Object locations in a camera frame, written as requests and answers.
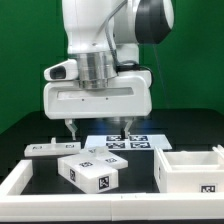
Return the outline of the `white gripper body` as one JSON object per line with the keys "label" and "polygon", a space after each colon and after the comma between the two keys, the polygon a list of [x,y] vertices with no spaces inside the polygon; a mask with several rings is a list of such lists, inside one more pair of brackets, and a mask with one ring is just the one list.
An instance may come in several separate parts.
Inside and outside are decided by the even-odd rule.
{"label": "white gripper body", "polygon": [[50,119],[147,116],[152,110],[150,72],[122,72],[101,89],[81,89],[77,81],[52,82],[44,88]]}

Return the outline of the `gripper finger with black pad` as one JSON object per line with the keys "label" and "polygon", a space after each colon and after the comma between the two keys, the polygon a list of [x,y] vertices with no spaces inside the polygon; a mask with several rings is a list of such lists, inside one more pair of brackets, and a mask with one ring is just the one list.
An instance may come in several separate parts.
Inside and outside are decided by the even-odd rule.
{"label": "gripper finger with black pad", "polygon": [[76,127],[76,125],[74,123],[74,120],[73,119],[66,119],[65,120],[65,125],[67,126],[67,128],[71,132],[72,139],[75,140],[76,139],[77,127]]}
{"label": "gripper finger with black pad", "polygon": [[133,117],[126,119],[126,125],[124,128],[121,129],[121,137],[122,138],[127,138],[130,135],[129,129],[130,129],[133,121],[134,121]]}

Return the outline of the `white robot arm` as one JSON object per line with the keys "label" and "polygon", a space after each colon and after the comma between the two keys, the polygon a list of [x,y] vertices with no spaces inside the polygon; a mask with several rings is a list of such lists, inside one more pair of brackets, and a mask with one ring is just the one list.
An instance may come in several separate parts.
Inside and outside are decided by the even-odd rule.
{"label": "white robot arm", "polygon": [[63,119],[136,117],[152,110],[152,72],[141,44],[159,44],[174,24],[171,0],[62,0],[68,59],[47,68],[44,110]]}

